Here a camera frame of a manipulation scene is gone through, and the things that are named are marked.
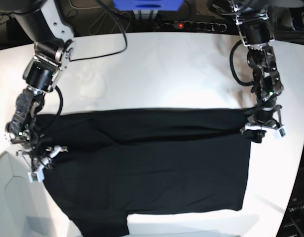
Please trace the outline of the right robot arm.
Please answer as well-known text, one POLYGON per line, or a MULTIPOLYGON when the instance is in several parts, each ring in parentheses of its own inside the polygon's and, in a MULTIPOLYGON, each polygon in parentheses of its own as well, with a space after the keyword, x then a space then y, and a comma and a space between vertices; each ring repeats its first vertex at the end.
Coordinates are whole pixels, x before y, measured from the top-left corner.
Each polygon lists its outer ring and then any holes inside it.
POLYGON ((57 82, 67 68, 76 43, 71 26, 54 0, 10 0, 11 10, 25 33, 34 42, 34 54, 23 79, 27 86, 16 99, 16 110, 6 131, 13 144, 23 147, 31 159, 32 176, 49 166, 51 157, 37 154, 40 145, 35 128, 38 112, 47 93, 57 90, 57 82))

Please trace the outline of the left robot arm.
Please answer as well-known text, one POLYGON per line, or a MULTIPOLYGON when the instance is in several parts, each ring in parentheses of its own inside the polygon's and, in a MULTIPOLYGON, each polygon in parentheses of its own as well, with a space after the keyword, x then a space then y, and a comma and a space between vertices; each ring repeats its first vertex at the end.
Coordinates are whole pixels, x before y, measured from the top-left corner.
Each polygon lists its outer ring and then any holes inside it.
POLYGON ((283 84, 277 70, 276 58, 270 41, 274 39, 269 23, 267 9, 270 2, 265 0, 231 0, 231 11, 228 15, 234 20, 240 40, 233 46, 229 56, 229 64, 233 78, 241 86, 251 87, 256 96, 256 105, 248 111, 246 124, 241 128, 243 135, 252 135, 253 142, 261 143, 266 132, 274 132, 283 137, 285 129, 280 114, 281 105, 277 97, 283 92, 283 84), (248 49, 247 63, 252 69, 253 80, 243 82, 234 68, 235 50, 243 45, 248 49))

